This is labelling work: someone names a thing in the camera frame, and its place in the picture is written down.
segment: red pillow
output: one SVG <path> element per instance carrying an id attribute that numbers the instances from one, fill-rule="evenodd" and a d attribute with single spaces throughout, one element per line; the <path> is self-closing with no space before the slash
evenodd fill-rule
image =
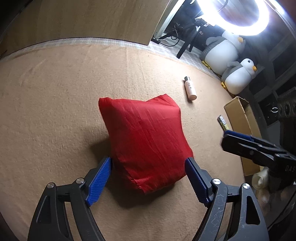
<path id="1" fill-rule="evenodd" d="M 114 169 L 132 189 L 149 193 L 185 176 L 192 157 L 179 106 L 167 94 L 148 101 L 100 98 Z"/>

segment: blue gripper pad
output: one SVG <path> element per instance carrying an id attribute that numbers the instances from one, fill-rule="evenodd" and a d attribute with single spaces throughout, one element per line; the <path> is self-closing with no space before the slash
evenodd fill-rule
<path id="1" fill-rule="evenodd" d="M 200 203 L 203 203 L 206 207 L 209 207 L 212 200 L 209 197 L 208 188 L 202 179 L 202 176 L 194 167 L 192 160 L 193 158 L 187 158 L 185 161 L 185 172 L 187 177 L 193 187 L 196 197 Z"/>
<path id="2" fill-rule="evenodd" d="M 226 135 L 226 134 L 231 135 L 231 136 L 235 136 L 235 137 L 238 137 L 238 138 L 242 138 L 242 139 L 245 139 L 247 141 L 252 141 L 252 142 L 254 141 L 254 139 L 251 136 L 248 136 L 248 135 L 236 132 L 236 131 L 227 130 L 227 131 L 224 132 L 224 135 Z"/>
<path id="3" fill-rule="evenodd" d="M 92 180 L 89 185 L 89 194 L 86 198 L 86 203 L 90 207 L 96 201 L 98 201 L 104 186 L 110 176 L 111 173 L 111 158 L 108 157 L 99 171 L 97 172 L 96 176 Z"/>

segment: stuffed penguin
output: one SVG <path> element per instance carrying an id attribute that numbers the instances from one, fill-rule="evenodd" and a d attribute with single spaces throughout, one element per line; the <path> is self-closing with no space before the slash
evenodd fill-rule
<path id="1" fill-rule="evenodd" d="M 207 47 L 200 55 L 202 63 L 218 75 L 222 75 L 228 62 L 236 61 L 238 54 L 244 51 L 246 40 L 236 34 L 224 31 L 222 36 L 210 37 Z"/>
<path id="2" fill-rule="evenodd" d="M 256 77 L 256 73 L 253 61 L 245 58 L 241 63 L 229 62 L 221 80 L 231 94 L 237 95 Z"/>

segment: small penguin plush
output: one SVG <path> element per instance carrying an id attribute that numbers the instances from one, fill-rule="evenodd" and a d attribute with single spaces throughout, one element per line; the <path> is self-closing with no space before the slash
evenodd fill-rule
<path id="1" fill-rule="evenodd" d="M 222 75 L 221 85 L 231 94 L 237 95 L 256 77 L 256 73 L 257 68 L 249 58 L 245 58 L 241 63 L 229 62 Z"/>
<path id="2" fill-rule="evenodd" d="M 200 59 L 206 67 L 221 76 L 227 68 L 227 63 L 236 61 L 238 54 L 244 51 L 246 40 L 224 31 L 222 36 L 208 38 L 206 45 Z"/>

